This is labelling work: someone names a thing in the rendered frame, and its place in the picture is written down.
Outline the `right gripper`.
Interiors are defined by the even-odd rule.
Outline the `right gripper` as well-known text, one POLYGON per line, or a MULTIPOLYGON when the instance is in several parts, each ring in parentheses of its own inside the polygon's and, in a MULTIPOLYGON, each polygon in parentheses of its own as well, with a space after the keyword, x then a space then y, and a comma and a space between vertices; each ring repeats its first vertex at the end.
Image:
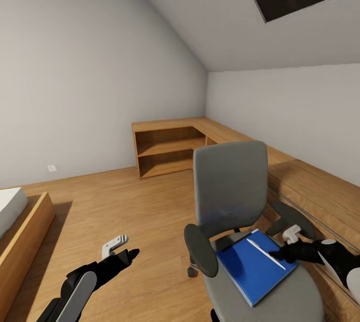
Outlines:
POLYGON ((278 251, 270 251, 269 254, 281 261, 286 260, 286 263, 292 264, 296 260, 311 262, 304 253, 304 245, 308 242, 304 242, 301 237, 298 236, 296 243, 283 245, 278 251))

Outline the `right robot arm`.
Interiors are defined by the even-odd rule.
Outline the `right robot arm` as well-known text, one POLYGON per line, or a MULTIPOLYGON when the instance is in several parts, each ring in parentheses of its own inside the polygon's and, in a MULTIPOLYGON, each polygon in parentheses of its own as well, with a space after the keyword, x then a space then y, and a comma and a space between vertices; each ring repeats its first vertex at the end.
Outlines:
POLYGON ((336 239, 304 242, 296 235, 299 231, 301 228, 298 225, 285 230, 282 236, 289 240, 278 251, 270 251, 269 254, 289 264, 302 260, 327 266, 360 304, 360 254, 354 256, 336 239))

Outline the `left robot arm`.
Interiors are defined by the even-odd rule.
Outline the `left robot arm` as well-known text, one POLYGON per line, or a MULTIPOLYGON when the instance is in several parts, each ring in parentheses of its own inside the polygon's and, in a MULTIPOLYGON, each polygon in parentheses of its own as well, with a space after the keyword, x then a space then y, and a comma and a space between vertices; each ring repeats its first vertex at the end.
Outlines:
POLYGON ((79 322, 81 312, 95 290, 131 266, 140 249, 116 254, 114 250, 126 244, 129 237, 120 235, 102 247, 102 261, 86 264, 70 272, 60 290, 36 322, 79 322))

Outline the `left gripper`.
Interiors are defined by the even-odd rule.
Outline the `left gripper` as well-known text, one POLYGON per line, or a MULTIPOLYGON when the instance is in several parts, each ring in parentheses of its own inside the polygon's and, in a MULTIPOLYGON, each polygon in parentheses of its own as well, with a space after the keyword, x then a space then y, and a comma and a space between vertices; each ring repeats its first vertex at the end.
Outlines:
POLYGON ((107 282, 109 282, 111 279, 116 277, 122 270, 131 266, 133 259, 136 258, 136 256, 139 254, 139 252, 140 252, 139 248, 132 249, 131 251, 128 251, 128 249, 125 249, 124 251, 122 251, 116 255, 113 255, 109 258, 103 259, 101 262, 106 262, 110 268, 110 275, 109 275, 109 279, 107 282))

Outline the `folder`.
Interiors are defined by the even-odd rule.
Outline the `folder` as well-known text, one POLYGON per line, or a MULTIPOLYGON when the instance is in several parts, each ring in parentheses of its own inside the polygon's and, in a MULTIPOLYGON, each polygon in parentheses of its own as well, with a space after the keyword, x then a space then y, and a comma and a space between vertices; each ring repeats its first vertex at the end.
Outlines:
POLYGON ((217 259, 253 307, 296 267, 296 263, 289 264, 286 260, 275 259, 286 269, 284 270, 248 242, 249 239, 267 254, 268 250, 279 251, 279 248, 257 228, 218 252, 217 259))

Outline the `swivel chair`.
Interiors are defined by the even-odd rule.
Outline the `swivel chair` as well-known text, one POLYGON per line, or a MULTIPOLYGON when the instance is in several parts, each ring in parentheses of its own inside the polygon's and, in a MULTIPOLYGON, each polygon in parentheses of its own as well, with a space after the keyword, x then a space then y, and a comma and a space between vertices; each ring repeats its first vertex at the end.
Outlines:
MULTIPOLYGON (((237 141, 196 148, 193 152, 196 224, 184 229, 190 255, 188 276, 202 273, 213 309, 211 322, 324 322, 324 301, 316 281, 301 263, 253 307, 232 281, 217 253, 253 231, 267 206, 268 152, 260 140, 237 141), (233 230, 213 242, 210 238, 233 230)), ((298 225, 300 235, 315 239, 313 227, 292 207, 272 203, 280 216, 263 233, 278 248, 273 236, 298 225)))

